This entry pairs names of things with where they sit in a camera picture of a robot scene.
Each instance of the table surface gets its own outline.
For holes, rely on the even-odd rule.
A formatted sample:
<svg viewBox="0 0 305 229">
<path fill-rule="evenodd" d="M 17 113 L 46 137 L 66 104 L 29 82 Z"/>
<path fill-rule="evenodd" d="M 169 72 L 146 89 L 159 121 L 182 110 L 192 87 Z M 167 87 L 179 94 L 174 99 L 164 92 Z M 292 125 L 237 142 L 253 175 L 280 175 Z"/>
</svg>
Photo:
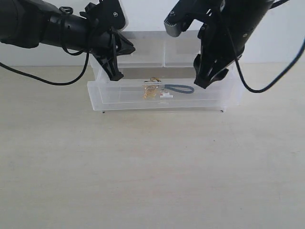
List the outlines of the table surface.
<svg viewBox="0 0 305 229">
<path fill-rule="evenodd" d="M 243 69 L 261 88 L 284 66 Z M 226 113 L 105 114 L 91 108 L 91 70 L 69 87 L 0 70 L 0 228 L 303 228 L 304 70 Z"/>
</svg>

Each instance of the plastic storage box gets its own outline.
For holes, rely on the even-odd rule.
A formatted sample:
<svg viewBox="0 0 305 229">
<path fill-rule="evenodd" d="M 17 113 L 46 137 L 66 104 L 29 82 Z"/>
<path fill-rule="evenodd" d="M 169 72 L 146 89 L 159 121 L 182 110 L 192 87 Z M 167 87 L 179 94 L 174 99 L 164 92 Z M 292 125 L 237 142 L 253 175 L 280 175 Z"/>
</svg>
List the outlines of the plastic storage box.
<svg viewBox="0 0 305 229">
<path fill-rule="evenodd" d="M 125 32 L 135 46 L 118 65 L 125 78 L 111 82 L 98 62 L 91 58 L 95 81 L 88 82 L 95 111 L 210 107 L 226 110 L 237 105 L 243 86 L 234 67 L 223 81 L 203 89 L 194 84 L 193 61 L 200 48 L 197 31 L 171 38 L 164 31 Z"/>
</svg>

